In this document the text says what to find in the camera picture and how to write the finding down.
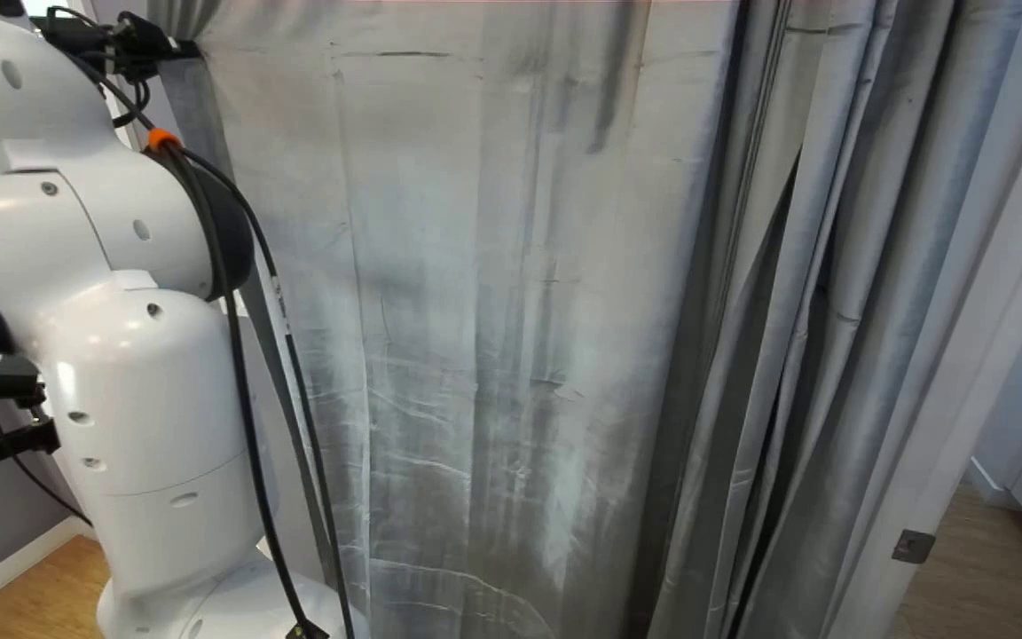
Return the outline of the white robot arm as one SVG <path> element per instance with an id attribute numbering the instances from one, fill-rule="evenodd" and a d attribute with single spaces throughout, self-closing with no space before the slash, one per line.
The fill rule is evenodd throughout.
<path id="1" fill-rule="evenodd" d="M 338 593 L 287 570 L 234 292 L 237 195 L 153 130 L 114 132 L 93 24 L 0 15 L 0 371 L 54 431 L 111 582 L 107 639 L 346 639 Z"/>

